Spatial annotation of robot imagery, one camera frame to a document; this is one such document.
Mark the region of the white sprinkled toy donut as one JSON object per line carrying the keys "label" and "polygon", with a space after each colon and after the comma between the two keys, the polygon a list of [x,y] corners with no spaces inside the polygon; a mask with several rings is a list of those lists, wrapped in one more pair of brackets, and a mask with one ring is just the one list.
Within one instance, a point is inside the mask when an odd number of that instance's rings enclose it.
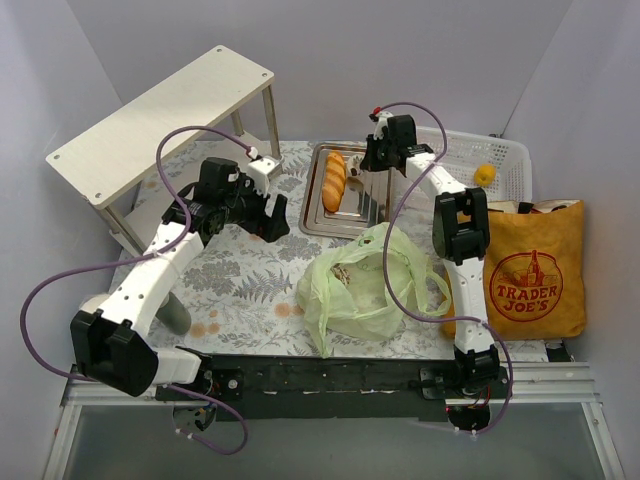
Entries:
{"label": "white sprinkled toy donut", "polygon": [[347,173],[350,177],[358,177],[362,174],[361,164],[364,155],[361,153],[351,155],[346,162]]}

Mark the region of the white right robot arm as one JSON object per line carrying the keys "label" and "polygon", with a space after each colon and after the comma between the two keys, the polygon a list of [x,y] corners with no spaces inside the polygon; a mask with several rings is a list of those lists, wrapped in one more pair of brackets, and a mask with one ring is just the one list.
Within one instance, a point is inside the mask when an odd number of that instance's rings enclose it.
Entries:
{"label": "white right robot arm", "polygon": [[418,142],[411,116],[377,108],[370,119],[375,130],[367,136],[360,167],[371,172],[395,169],[434,202],[432,243],[445,266],[456,314],[452,383],[460,395],[475,397],[499,377],[500,369],[484,293],[490,244],[486,194],[456,180],[440,164],[443,155]]}

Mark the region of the light green plastic grocery bag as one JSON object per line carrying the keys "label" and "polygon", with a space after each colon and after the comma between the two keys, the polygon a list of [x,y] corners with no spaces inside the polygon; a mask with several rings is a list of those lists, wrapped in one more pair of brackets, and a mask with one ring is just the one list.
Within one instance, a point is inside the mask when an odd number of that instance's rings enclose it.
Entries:
{"label": "light green plastic grocery bag", "polygon": [[394,337],[404,317],[394,298],[427,317],[449,311],[449,286],[430,258],[399,228],[388,227],[371,227],[321,254],[297,283],[305,327],[324,358],[329,331],[369,341]]}

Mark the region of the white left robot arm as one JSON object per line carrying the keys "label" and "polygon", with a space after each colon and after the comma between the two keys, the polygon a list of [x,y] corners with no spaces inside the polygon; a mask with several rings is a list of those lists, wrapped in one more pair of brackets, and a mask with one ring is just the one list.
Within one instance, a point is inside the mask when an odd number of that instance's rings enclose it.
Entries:
{"label": "white left robot arm", "polygon": [[213,386],[200,354],[183,348],[154,349],[153,320],[170,323],[179,335],[190,328],[189,312],[171,290],[211,239],[230,224],[271,243],[289,233],[287,199],[278,195],[266,210],[270,180],[279,167],[260,156],[245,167],[209,157],[197,181],[183,187],[165,211],[146,250],[116,291],[85,303],[70,324],[79,372],[137,397],[152,385],[177,383],[193,400]]}

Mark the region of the yellow toy lemon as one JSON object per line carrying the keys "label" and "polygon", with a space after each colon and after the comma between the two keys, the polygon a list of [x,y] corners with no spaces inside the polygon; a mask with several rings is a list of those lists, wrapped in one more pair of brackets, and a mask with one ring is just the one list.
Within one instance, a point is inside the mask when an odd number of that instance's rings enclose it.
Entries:
{"label": "yellow toy lemon", "polygon": [[497,176],[496,168],[491,164],[480,165],[474,173],[474,182],[480,187],[489,187]]}

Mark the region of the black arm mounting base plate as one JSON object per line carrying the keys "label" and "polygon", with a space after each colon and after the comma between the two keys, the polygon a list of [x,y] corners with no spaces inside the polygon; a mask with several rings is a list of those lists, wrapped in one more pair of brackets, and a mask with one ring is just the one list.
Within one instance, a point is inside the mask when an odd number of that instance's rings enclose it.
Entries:
{"label": "black arm mounting base plate", "polygon": [[447,419],[447,400],[479,392],[502,400],[508,374],[473,383],[454,360],[205,355],[182,392],[160,387],[155,397],[188,402],[188,391],[209,395],[247,420],[406,418]]}

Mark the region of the long orange toy bread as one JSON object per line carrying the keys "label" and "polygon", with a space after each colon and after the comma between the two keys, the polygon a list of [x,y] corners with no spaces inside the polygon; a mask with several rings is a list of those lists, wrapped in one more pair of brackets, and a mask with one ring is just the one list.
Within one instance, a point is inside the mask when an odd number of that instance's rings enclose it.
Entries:
{"label": "long orange toy bread", "polygon": [[331,151],[325,162],[325,177],[322,185],[322,203],[330,212],[338,211],[346,187],[346,163],[337,151]]}

